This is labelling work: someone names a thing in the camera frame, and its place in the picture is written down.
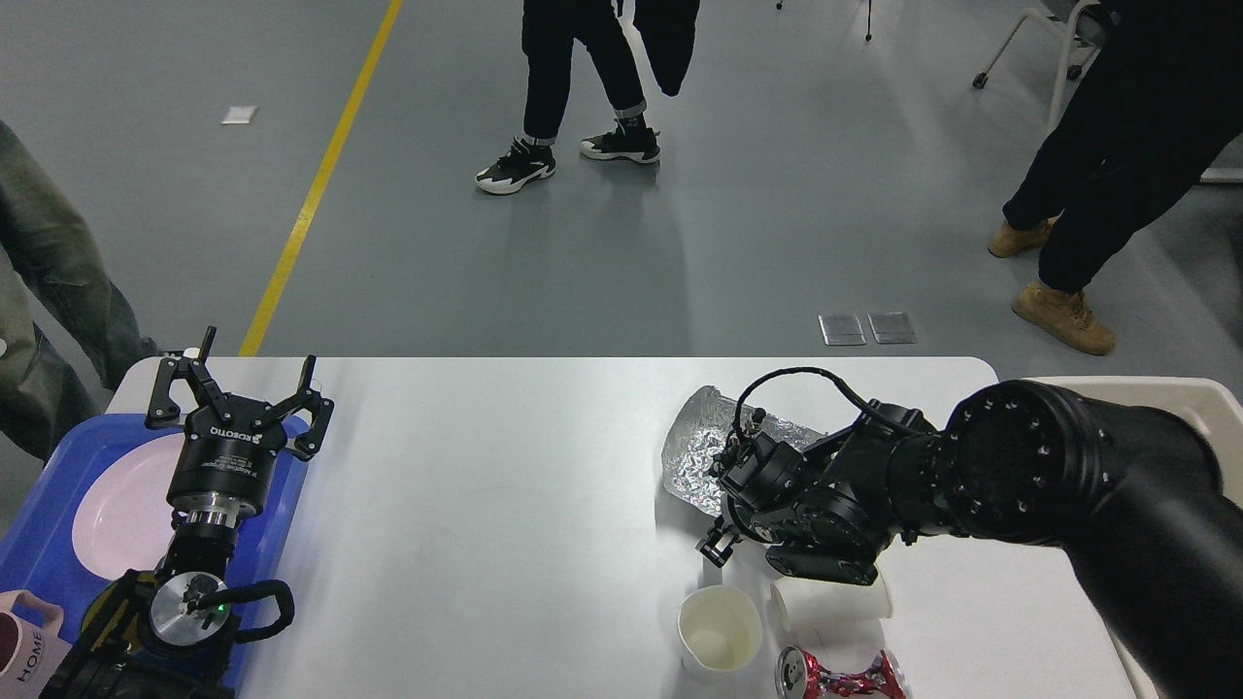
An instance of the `blue tray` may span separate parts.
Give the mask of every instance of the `blue tray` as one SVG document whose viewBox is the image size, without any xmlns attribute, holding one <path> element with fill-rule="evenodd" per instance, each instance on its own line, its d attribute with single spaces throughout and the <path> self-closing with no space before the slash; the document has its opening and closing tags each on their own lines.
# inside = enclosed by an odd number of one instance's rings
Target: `blue tray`
<svg viewBox="0 0 1243 699">
<path fill-rule="evenodd" d="M 285 420 L 290 437 L 306 432 L 298 418 Z M 143 415 L 114 414 L 91 418 L 73 428 L 47 461 L 30 496 L 0 541 L 0 591 L 29 590 L 65 609 L 60 637 L 78 638 L 91 602 L 112 581 L 82 567 L 73 552 L 73 516 L 94 480 L 132 449 L 179 428 L 150 430 Z M 281 451 L 264 514 L 242 524 L 234 558 L 225 572 L 229 587 L 272 577 L 297 507 L 306 464 Z M 261 604 L 241 606 L 241 628 L 262 626 Z M 16 613 L 25 616 L 22 609 Z M 29 618 L 39 623 L 37 617 Z M 235 646 L 224 684 L 239 689 L 246 646 Z"/>
</svg>

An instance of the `gray floor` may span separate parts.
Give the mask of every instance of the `gray floor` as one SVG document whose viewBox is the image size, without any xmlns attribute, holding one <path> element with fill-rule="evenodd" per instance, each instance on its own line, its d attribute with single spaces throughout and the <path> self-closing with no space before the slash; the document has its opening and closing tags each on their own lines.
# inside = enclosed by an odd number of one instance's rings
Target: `gray floor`
<svg viewBox="0 0 1243 699">
<path fill-rule="evenodd" d="M 1243 393 L 1239 189 L 1193 190 L 1093 284 L 1112 356 L 1009 311 L 1035 259 L 984 243 L 1039 146 L 1055 45 L 1027 29 L 987 90 L 971 78 L 1028 4 L 876 0 L 866 44 L 860 0 L 705 2 L 682 96 L 640 65 L 649 168 L 577 155 L 612 126 L 579 47 L 557 175 L 491 198 L 471 175 L 521 126 L 521 5 L 408 1 L 261 353 L 968 354 L 1003 378 Z M 387 6 L 0 1 L 0 118 L 163 343 L 214 323 L 239 350 Z M 230 104 L 257 119 L 220 126 Z M 869 311 L 906 311 L 919 343 L 823 345 L 818 313 Z M 4 531 L 39 465 L 6 442 L 0 463 Z"/>
</svg>

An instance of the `robotic arm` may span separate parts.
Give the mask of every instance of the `robotic arm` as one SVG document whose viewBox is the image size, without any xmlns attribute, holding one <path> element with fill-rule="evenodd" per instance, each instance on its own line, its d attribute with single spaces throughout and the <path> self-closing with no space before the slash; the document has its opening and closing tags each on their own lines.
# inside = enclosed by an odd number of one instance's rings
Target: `robotic arm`
<svg viewBox="0 0 1243 699">
<path fill-rule="evenodd" d="M 743 425 L 747 396 L 789 373 L 830 378 L 863 414 L 803 451 L 763 433 L 761 409 Z M 783 575 L 854 585 L 875 581 L 895 535 L 1059 546 L 1168 697 L 1243 687 L 1243 511 L 1222 495 L 1212 449 L 1170 413 L 1008 381 L 937 432 L 799 367 L 747 388 L 711 475 L 722 516 L 700 551 L 717 566 L 743 536 Z"/>
<path fill-rule="evenodd" d="M 155 570 L 131 570 L 96 598 L 42 699 L 232 699 L 221 678 L 234 646 L 271 638 L 293 621 L 283 581 L 229 587 L 225 571 L 239 530 L 264 512 L 277 454 L 302 461 L 317 454 L 333 403 L 311 386 L 313 356 L 293 394 L 275 405 L 221 391 L 206 367 L 214 337 L 209 327 L 198 356 L 160 361 L 144 420 L 185 434 L 167 496 L 168 551 Z M 184 417 L 169 394 L 174 381 L 185 381 L 198 404 Z M 282 420 L 298 412 L 312 420 L 290 439 Z M 278 618 L 240 628 L 237 606 L 266 598 L 276 601 Z"/>
</svg>

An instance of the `black cable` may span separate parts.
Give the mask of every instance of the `black cable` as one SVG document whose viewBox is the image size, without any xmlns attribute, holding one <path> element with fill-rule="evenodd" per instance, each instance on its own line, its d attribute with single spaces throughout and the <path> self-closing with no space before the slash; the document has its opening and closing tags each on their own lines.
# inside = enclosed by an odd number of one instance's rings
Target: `black cable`
<svg viewBox="0 0 1243 699">
<path fill-rule="evenodd" d="M 848 386 L 846 382 L 838 374 L 828 369 L 822 369 L 819 367 L 789 367 L 786 369 L 777 369 L 773 372 L 768 372 L 764 376 L 757 378 L 751 383 L 751 386 L 747 387 L 746 391 L 742 392 L 742 396 L 738 397 L 738 403 L 733 407 L 733 433 L 738 435 L 740 439 L 742 438 L 742 404 L 747 402 L 747 397 L 751 396 L 751 393 L 755 389 L 759 388 L 761 384 L 771 379 L 774 379 L 779 376 L 789 376 L 789 374 L 822 376 L 832 381 L 833 384 L 838 387 L 838 391 L 840 391 L 842 394 L 845 396 L 846 400 L 849 400 L 850 404 L 854 405 L 855 408 L 859 408 L 859 412 L 861 412 L 863 414 L 873 418 L 874 420 L 884 424 L 885 427 L 892 429 L 899 434 L 906 434 L 906 435 L 924 434 L 920 430 L 911 429 L 904 424 L 896 423 L 886 418 L 885 415 L 880 414 L 876 409 L 869 405 L 866 400 L 860 398 L 858 393 L 851 391 L 850 386 Z"/>
</svg>

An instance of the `white table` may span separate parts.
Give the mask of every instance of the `white table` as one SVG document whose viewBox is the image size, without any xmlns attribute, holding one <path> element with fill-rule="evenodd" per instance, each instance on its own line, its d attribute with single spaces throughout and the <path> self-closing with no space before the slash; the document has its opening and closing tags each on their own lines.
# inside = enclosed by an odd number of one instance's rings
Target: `white table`
<svg viewBox="0 0 1243 699">
<path fill-rule="evenodd" d="M 145 410 L 154 362 L 108 412 Z M 891 619 L 810 638 L 781 629 L 776 573 L 740 546 L 723 581 L 761 608 L 764 646 L 736 678 L 691 679 L 679 603 L 722 573 L 695 550 L 710 520 L 660 485 L 665 433 L 699 387 L 736 397 L 797 364 L 938 427 L 996 382 L 971 358 L 319 359 L 337 413 L 277 568 L 297 621 L 252 648 L 242 697 L 763 699 L 778 649 L 798 641 L 850 672 L 883 643 L 919 699 L 1134 699 L 1060 551 L 951 537 L 881 556 Z M 209 361 L 225 391 L 272 402 L 300 367 Z M 855 417 L 817 377 L 778 378 L 750 403 L 822 432 Z"/>
</svg>

